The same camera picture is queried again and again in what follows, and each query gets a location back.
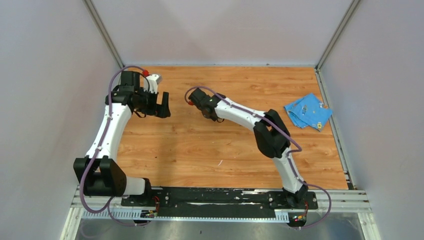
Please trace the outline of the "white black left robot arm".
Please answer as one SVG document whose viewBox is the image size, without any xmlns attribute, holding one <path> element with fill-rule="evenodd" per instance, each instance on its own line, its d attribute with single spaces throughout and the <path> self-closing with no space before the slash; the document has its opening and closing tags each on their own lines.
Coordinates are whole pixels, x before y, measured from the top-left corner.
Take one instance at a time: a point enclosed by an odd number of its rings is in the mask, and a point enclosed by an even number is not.
<svg viewBox="0 0 424 240">
<path fill-rule="evenodd" d="M 95 140 L 84 157 L 75 159 L 73 169 L 85 196 L 134 196 L 135 202 L 146 207 L 153 201 L 150 181 L 124 173 L 117 163 L 118 148 L 132 115 L 170 117 L 169 93 L 163 92 L 161 103 L 157 102 L 162 82 L 159 74 L 123 70 L 118 76 L 120 83 L 109 85 Z"/>
</svg>

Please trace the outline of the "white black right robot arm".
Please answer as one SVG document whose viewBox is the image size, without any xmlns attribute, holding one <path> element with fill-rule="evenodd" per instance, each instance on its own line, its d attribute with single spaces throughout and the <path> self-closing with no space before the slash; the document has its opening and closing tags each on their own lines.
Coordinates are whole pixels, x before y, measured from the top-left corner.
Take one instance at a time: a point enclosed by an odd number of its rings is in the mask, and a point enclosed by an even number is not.
<svg viewBox="0 0 424 240">
<path fill-rule="evenodd" d="M 206 86 L 191 87 L 184 94 L 184 100 L 200 110 L 206 119 L 227 120 L 252 131 L 258 150 L 272 159 L 281 177 L 286 204 L 292 209 L 301 207 L 309 188 L 296 167 L 293 153 L 302 149 L 291 138 L 278 112 L 255 110 L 215 91 L 208 95 L 207 90 Z"/>
</svg>

